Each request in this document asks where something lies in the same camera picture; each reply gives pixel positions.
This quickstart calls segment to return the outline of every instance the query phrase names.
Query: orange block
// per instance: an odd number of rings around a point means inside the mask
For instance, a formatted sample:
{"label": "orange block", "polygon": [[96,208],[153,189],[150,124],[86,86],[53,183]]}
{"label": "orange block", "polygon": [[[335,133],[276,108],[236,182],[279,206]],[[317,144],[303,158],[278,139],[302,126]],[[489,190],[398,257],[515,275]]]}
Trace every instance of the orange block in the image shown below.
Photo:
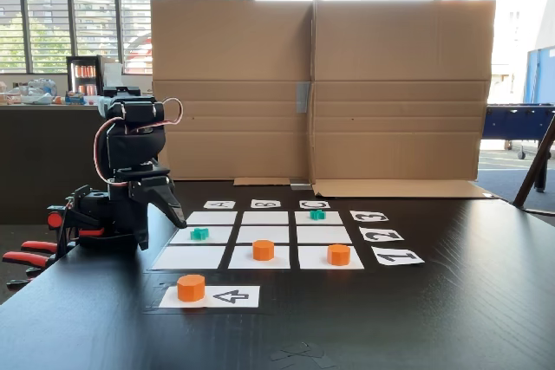
{"label": "orange block", "polygon": [[334,266],[346,266],[350,262],[350,247],[344,244],[328,246],[328,263]]}
{"label": "orange block", "polygon": [[177,281],[177,297],[183,302],[196,302],[205,297],[205,277],[185,275]]}
{"label": "orange block", "polygon": [[257,240],[252,244],[252,257],[255,260],[271,260],[274,258],[274,243],[270,240]]}

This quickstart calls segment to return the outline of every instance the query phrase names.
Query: cardboard wall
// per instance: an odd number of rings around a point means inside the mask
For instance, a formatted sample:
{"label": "cardboard wall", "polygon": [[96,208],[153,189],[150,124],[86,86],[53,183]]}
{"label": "cardboard wall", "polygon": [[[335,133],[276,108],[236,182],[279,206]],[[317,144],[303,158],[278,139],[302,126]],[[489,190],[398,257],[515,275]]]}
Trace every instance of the cardboard wall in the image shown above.
{"label": "cardboard wall", "polygon": [[442,180],[428,194],[444,197],[449,181],[476,178],[494,11],[493,2],[155,0],[153,89],[185,105],[162,160],[175,179],[310,175],[328,180],[328,195],[340,193],[337,180]]}
{"label": "cardboard wall", "polygon": [[306,178],[311,3],[153,1],[153,89],[178,97],[174,179]]}
{"label": "cardboard wall", "polygon": [[476,179],[494,11],[493,2],[317,2],[313,183]]}

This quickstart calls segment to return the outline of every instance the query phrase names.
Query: tape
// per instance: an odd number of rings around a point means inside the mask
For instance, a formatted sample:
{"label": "tape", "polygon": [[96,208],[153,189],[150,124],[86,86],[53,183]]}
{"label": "tape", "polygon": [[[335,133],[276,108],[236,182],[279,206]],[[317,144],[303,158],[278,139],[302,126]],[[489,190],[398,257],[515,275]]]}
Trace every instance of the tape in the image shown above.
{"label": "tape", "polygon": [[297,83],[297,113],[306,113],[309,108],[310,81]]}

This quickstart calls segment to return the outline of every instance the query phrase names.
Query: red handle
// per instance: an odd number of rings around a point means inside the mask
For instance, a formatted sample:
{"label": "red handle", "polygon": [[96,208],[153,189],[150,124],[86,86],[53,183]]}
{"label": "red handle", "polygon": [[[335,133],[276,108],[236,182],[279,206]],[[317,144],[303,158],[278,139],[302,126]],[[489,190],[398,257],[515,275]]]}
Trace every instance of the red handle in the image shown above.
{"label": "red handle", "polygon": [[104,234],[104,227],[99,230],[79,229],[79,237],[100,237]]}
{"label": "red handle", "polygon": [[22,251],[35,251],[36,253],[46,253],[54,255],[56,253],[57,244],[50,242],[25,242],[21,245]]}
{"label": "red handle", "polygon": [[19,251],[9,251],[2,256],[2,261],[6,263],[26,264],[28,266],[35,266],[36,268],[46,268],[46,256],[34,255],[32,253],[21,253]]}

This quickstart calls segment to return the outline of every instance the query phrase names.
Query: white paper card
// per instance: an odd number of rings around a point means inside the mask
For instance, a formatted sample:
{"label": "white paper card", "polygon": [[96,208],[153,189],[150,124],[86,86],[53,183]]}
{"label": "white paper card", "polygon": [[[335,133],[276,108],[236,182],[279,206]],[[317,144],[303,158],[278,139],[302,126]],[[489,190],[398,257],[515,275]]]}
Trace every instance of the white paper card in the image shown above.
{"label": "white paper card", "polygon": [[102,72],[102,79],[104,87],[119,87],[125,86],[121,79],[121,69],[123,64],[117,62],[107,62],[104,64],[104,71]]}
{"label": "white paper card", "polygon": [[324,220],[313,220],[310,218],[310,211],[295,211],[295,221],[297,224],[301,225],[322,225],[322,224],[333,224],[341,225],[343,221],[339,217],[339,212],[337,211],[326,211],[326,218]]}
{"label": "white paper card", "polygon": [[[197,228],[208,229],[208,238],[205,240],[192,240],[191,231]],[[175,233],[170,244],[227,244],[229,236],[232,234],[232,228],[230,225],[186,227]]]}
{"label": "white paper card", "polygon": [[252,243],[257,240],[270,240],[274,243],[289,242],[288,225],[242,225],[237,243]]}
{"label": "white paper card", "polygon": [[236,216],[236,211],[193,211],[187,225],[233,225]]}
{"label": "white paper card", "polygon": [[388,221],[389,220],[387,217],[385,217],[380,212],[351,211],[350,213],[356,221],[362,221],[363,223],[374,223],[375,221]]}
{"label": "white paper card", "polygon": [[424,263],[416,253],[410,250],[397,250],[397,249],[382,249],[379,247],[372,247],[375,258],[380,264],[387,266],[396,266],[397,264],[413,264]]}
{"label": "white paper card", "polygon": [[330,204],[327,201],[300,201],[301,208],[305,210],[323,210],[330,208]]}
{"label": "white paper card", "polygon": [[242,224],[289,224],[287,211],[245,211]]}
{"label": "white paper card", "polygon": [[177,286],[170,286],[158,308],[258,308],[259,297],[259,286],[206,286],[200,301],[183,302]]}
{"label": "white paper card", "polygon": [[208,210],[230,210],[235,206],[235,201],[206,201]]}
{"label": "white paper card", "polygon": [[253,199],[251,201],[251,208],[276,208],[281,207],[279,201],[273,199]]}
{"label": "white paper card", "polygon": [[224,250],[225,246],[167,246],[152,269],[217,269]]}
{"label": "white paper card", "polygon": [[364,269],[353,246],[350,246],[350,262],[345,266],[328,263],[328,246],[298,246],[301,269]]}
{"label": "white paper card", "polygon": [[274,246],[274,258],[255,260],[252,246],[235,246],[229,269],[290,269],[289,246]]}
{"label": "white paper card", "polygon": [[399,233],[395,230],[384,230],[384,229],[365,229],[359,227],[362,237],[368,242],[394,242],[395,240],[404,240]]}
{"label": "white paper card", "polygon": [[342,225],[299,225],[297,241],[301,243],[352,243]]}

